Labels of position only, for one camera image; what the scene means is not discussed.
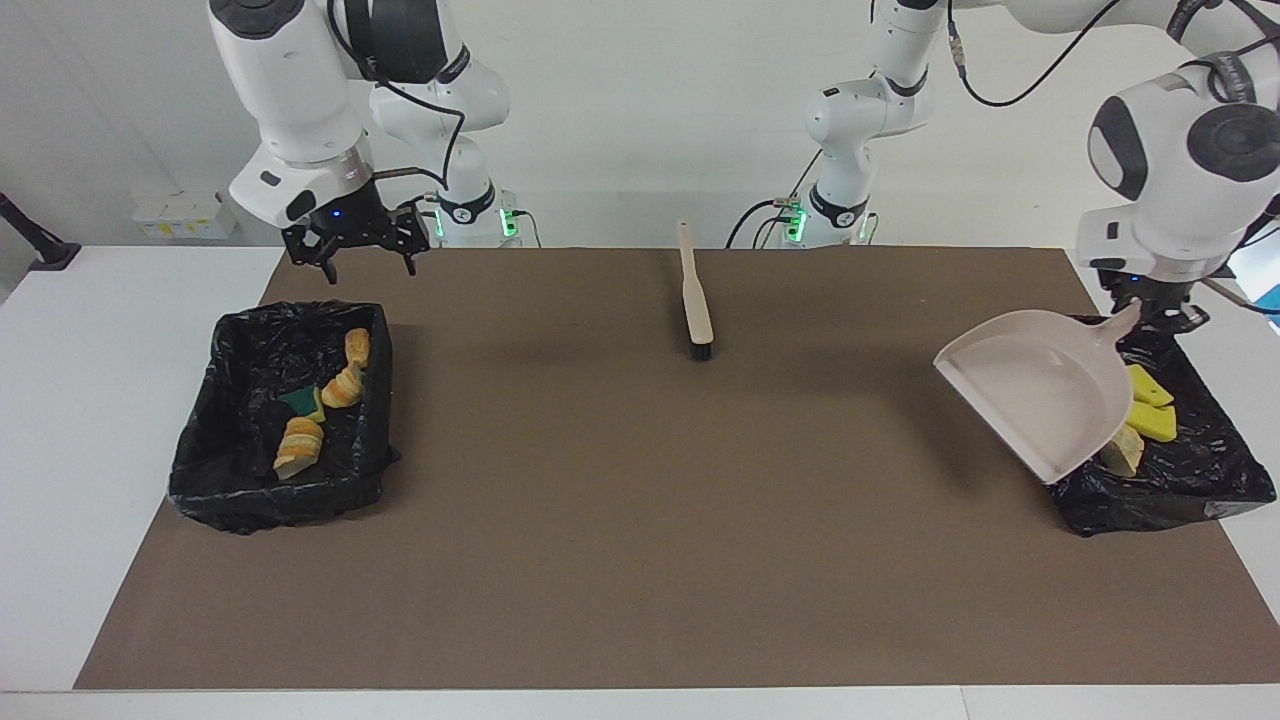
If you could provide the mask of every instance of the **brush handle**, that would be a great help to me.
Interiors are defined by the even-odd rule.
[[[680,264],[685,272],[685,318],[689,320],[689,340],[694,345],[710,345],[716,341],[712,329],[712,314],[707,307],[707,292],[698,279],[698,263],[694,260],[694,233],[685,220],[677,225],[680,234]]]

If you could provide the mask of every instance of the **brush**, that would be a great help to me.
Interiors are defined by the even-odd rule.
[[[694,233],[689,229],[689,223],[681,220],[680,232],[680,263],[685,270],[684,296],[685,318],[689,320],[689,351],[694,360],[705,363],[712,359],[712,346],[716,343],[716,333],[712,331],[712,314],[707,307],[707,292],[698,279],[698,264],[694,261]]]

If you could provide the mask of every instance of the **dustpan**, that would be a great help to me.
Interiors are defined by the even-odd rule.
[[[933,365],[1046,486],[1093,457],[1129,418],[1133,387],[1116,342],[1130,305],[1101,325],[1020,310],[978,325]]]

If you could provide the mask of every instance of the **green light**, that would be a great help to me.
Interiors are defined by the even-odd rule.
[[[506,208],[499,209],[498,213],[502,214],[502,232],[506,233],[507,237],[516,237],[520,234],[520,227],[516,225],[511,213],[508,213]]]
[[[791,227],[787,229],[787,240],[796,245],[804,238],[804,227],[809,223],[809,213],[803,208],[796,209],[796,215],[791,218]]]

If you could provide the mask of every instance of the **dustpan handle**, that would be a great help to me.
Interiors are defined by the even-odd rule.
[[[1124,310],[1093,328],[1098,345],[1115,346],[1125,338],[1142,320],[1142,302],[1133,302]]]

